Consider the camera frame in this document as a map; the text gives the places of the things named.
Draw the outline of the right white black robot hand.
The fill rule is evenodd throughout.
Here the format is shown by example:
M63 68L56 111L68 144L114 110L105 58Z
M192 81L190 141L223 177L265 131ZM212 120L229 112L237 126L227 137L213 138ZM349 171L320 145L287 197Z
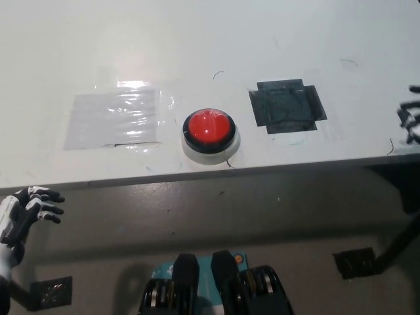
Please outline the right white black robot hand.
M419 113L412 114L410 110L419 109L419 100L401 102L397 109L400 127L407 132L406 144L419 144Z

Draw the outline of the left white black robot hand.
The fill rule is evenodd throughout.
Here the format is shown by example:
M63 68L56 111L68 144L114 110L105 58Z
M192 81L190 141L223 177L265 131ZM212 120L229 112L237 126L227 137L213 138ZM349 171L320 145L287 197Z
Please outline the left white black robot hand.
M61 223L59 216L64 210L57 204L63 202L60 192L42 186L29 186L7 196L1 202L1 243L16 247L37 221Z

